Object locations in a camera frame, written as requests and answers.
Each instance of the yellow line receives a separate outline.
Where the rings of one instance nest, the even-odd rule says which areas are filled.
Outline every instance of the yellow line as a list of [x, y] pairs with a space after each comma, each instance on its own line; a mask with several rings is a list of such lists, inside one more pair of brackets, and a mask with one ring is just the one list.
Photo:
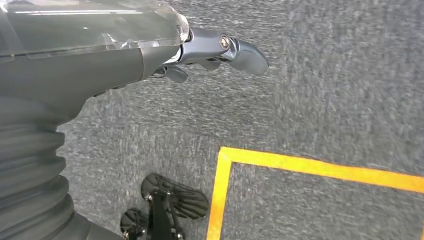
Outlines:
[[282, 169], [424, 194], [424, 177], [342, 166], [303, 157], [222, 147], [218, 154], [207, 240], [220, 240], [232, 163]]
[[232, 162], [389, 187], [424, 194], [424, 177], [371, 168], [342, 166], [303, 157], [223, 147]]
[[206, 236], [207, 240], [220, 240], [221, 238], [230, 172], [231, 160], [227, 159], [220, 151], [216, 165], [212, 203], [210, 204], [209, 226], [207, 228]]

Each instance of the robotic hand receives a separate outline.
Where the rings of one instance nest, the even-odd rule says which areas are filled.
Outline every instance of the robotic hand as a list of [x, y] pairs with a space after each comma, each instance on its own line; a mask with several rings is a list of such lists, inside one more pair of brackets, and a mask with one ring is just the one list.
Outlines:
[[183, 83], [188, 75], [178, 65], [199, 64], [213, 71], [222, 62], [257, 76], [264, 74], [269, 67], [265, 56], [254, 45], [222, 32], [191, 28], [188, 39], [180, 45], [177, 54], [163, 63], [151, 77], [168, 77], [176, 83]]

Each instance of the yellow floor marking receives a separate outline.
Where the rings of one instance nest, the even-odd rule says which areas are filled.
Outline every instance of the yellow floor marking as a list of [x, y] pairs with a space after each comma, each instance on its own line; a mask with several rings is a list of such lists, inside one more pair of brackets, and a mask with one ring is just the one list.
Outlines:
[[343, 166], [303, 157], [222, 147], [218, 154], [206, 240], [221, 239], [232, 163], [276, 168], [424, 194], [424, 177], [422, 176]]

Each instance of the gray carpet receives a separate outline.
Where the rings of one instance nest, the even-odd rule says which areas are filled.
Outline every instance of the gray carpet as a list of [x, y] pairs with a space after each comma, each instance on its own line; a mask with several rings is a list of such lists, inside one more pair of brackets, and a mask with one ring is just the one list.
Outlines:
[[[158, 172], [212, 194], [219, 146], [424, 176], [424, 1], [172, 0], [256, 44], [255, 77], [186, 68], [90, 99], [60, 130], [76, 209], [119, 231]], [[232, 170], [223, 239], [419, 240], [424, 196], [275, 169]], [[185, 222], [205, 239], [207, 220]]]

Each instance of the transparent plastic cover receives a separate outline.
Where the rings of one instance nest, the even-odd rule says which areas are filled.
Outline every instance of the transparent plastic cover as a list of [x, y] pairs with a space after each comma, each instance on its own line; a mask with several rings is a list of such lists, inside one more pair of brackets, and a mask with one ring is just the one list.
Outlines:
[[0, 0], [0, 57], [176, 46], [187, 19], [156, 0]]

